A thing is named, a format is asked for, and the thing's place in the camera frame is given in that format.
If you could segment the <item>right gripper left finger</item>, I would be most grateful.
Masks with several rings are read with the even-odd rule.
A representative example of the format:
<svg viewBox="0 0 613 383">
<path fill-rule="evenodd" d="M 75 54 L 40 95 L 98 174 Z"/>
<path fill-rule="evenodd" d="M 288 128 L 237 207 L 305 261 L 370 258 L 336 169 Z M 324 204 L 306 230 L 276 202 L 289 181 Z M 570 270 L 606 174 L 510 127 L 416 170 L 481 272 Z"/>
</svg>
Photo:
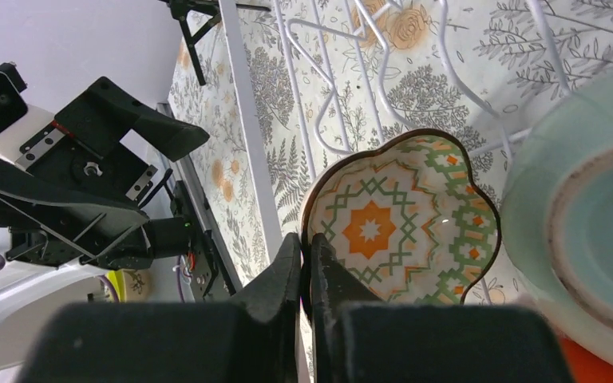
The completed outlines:
<svg viewBox="0 0 613 383">
<path fill-rule="evenodd" d="M 295 382 L 300 242 L 223 302 L 78 303 L 45 325 L 19 382 Z"/>
</svg>

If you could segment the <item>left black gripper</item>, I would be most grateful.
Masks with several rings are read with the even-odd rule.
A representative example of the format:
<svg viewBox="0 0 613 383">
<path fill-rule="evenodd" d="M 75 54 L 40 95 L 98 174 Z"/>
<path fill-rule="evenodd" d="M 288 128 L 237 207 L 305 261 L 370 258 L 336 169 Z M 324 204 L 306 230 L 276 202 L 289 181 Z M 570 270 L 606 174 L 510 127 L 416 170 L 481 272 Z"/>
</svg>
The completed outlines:
<svg viewBox="0 0 613 383">
<path fill-rule="evenodd" d="M 13 230 L 10 260 L 62 265 L 150 265 L 148 216 L 128 197 L 147 164 L 120 143 L 130 131 L 171 161 L 209 140 L 201 127 L 165 116 L 99 77 L 54 116 L 62 138 L 24 172 L 0 160 L 0 228 Z"/>
</svg>

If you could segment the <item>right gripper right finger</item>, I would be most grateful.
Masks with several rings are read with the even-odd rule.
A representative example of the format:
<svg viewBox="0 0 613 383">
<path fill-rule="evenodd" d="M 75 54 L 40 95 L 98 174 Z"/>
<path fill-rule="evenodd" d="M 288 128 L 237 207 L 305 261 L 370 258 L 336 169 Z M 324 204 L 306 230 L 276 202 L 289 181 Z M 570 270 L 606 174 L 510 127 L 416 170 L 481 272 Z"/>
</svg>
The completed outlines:
<svg viewBox="0 0 613 383">
<path fill-rule="evenodd" d="M 546 322 L 522 306 L 390 304 L 310 246 L 317 382 L 570 382 Z"/>
</svg>

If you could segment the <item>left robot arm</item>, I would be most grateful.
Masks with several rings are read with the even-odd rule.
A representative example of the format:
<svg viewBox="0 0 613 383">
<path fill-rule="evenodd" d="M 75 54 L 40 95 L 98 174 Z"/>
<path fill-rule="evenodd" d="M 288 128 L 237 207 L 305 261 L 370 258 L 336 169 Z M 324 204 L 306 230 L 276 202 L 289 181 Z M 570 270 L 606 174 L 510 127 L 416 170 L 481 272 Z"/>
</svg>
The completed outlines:
<svg viewBox="0 0 613 383">
<path fill-rule="evenodd" d="M 111 270 L 185 255 L 201 232 L 184 197 L 169 218 L 144 207 L 166 186 L 126 148 L 136 132 L 170 160 L 207 132 L 142 104 L 100 77 L 60 112 L 28 105 L 25 82 L 0 70 L 0 323 L 22 307 Z"/>
</svg>

